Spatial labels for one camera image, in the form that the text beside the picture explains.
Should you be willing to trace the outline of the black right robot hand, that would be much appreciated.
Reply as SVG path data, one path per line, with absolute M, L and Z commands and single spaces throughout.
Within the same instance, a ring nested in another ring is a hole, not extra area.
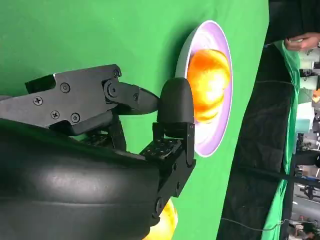
M 160 96 L 115 65 L 58 72 L 0 98 L 0 237 L 141 240 L 195 165 L 191 87 Z

